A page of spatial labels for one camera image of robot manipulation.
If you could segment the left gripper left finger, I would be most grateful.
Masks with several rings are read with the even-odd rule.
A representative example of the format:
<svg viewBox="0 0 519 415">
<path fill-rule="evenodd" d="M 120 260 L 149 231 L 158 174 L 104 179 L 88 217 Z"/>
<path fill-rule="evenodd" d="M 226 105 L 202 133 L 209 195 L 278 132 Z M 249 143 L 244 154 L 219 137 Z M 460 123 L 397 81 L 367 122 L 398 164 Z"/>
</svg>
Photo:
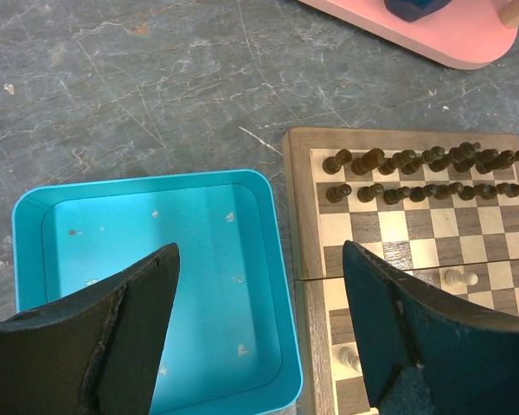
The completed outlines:
<svg viewBox="0 0 519 415">
<path fill-rule="evenodd" d="M 177 244 L 0 322 L 0 414 L 146 414 L 180 272 Z"/>
</svg>

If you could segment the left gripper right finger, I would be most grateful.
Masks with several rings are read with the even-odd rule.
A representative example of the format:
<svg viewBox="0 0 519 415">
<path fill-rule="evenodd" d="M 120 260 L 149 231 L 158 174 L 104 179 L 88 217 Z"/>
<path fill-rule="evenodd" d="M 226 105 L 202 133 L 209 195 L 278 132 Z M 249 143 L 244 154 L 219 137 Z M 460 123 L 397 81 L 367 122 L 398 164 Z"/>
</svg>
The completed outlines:
<svg viewBox="0 0 519 415">
<path fill-rule="evenodd" d="M 368 402 L 381 414 L 519 414 L 519 316 L 449 294 L 343 245 Z"/>
</svg>

